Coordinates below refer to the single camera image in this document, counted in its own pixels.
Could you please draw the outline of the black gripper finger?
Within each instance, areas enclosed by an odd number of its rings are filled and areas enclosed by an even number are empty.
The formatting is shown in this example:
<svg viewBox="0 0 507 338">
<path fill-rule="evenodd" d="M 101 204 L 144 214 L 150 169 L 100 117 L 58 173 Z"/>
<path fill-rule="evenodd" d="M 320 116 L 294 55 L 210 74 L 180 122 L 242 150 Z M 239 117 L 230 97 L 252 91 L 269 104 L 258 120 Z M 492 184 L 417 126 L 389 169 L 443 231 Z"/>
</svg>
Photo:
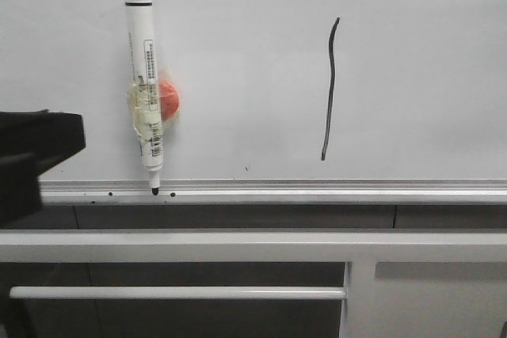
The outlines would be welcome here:
<svg viewBox="0 0 507 338">
<path fill-rule="evenodd" d="M 86 138 L 79 114 L 1 113 L 1 178 L 35 178 L 84 150 Z"/>
<path fill-rule="evenodd" d="M 33 154 L 1 157 L 1 227 L 42 208 Z"/>
</svg>

